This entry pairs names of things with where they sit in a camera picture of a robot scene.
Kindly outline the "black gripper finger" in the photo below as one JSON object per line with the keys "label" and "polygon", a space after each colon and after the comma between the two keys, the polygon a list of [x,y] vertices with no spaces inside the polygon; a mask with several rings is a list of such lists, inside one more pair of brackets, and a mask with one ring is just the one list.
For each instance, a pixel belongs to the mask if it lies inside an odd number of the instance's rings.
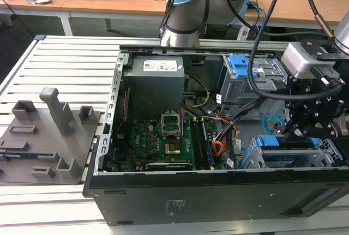
{"label": "black gripper finger", "polygon": [[341,137],[339,126],[328,119],[308,117],[304,120],[295,121],[294,126],[305,137],[320,139],[337,139]]}
{"label": "black gripper finger", "polygon": [[309,137],[305,122],[309,116],[309,102],[286,101],[285,107],[288,109],[289,120],[281,128],[283,137]]}

